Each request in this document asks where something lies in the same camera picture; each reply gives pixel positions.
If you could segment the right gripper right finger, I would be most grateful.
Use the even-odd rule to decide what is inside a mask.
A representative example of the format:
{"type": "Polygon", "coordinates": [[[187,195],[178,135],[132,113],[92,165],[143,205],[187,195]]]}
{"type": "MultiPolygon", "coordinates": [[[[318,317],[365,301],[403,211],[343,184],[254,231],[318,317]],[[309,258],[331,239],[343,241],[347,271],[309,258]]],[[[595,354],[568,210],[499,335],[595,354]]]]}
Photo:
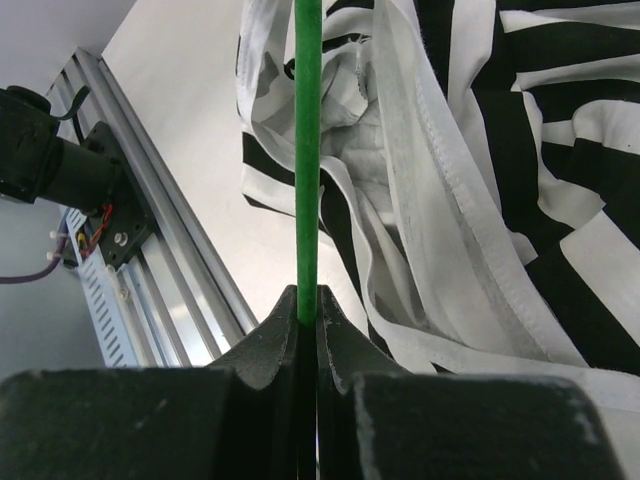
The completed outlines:
{"type": "Polygon", "coordinates": [[[325,479],[628,479],[595,403],[549,376],[411,373],[318,290],[325,479]]]}

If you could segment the black white striped tank top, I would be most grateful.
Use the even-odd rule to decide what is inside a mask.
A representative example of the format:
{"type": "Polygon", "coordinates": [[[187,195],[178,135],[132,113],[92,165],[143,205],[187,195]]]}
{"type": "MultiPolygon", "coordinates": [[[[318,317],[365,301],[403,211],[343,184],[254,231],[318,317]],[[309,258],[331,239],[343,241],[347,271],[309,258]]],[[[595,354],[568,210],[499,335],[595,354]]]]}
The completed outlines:
{"type": "Polygon", "coordinates": [[[332,1],[320,226],[413,372],[639,413],[639,5],[332,1]]]}

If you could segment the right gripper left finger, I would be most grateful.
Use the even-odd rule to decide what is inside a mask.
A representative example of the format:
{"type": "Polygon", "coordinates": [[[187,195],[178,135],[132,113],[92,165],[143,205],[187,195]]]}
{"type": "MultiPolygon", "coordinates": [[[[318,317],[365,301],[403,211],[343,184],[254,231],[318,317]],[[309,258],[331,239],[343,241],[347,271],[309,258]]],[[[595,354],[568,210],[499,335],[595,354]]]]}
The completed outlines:
{"type": "Polygon", "coordinates": [[[1,385],[5,479],[293,479],[296,290],[213,364],[1,385]]]}

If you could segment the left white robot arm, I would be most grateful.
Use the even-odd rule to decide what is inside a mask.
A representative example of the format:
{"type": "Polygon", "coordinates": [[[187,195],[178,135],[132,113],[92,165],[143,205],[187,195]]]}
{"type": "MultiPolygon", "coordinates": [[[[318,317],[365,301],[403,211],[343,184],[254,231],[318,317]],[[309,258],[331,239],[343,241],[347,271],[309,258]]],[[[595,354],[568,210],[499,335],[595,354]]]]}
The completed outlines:
{"type": "Polygon", "coordinates": [[[82,212],[113,202],[123,174],[119,147],[109,127],[97,123],[73,143],[58,135],[70,120],[81,133],[78,112],[90,88],[75,94],[69,110],[55,116],[42,95],[21,86],[1,91],[1,193],[33,204],[42,198],[82,212]]]}

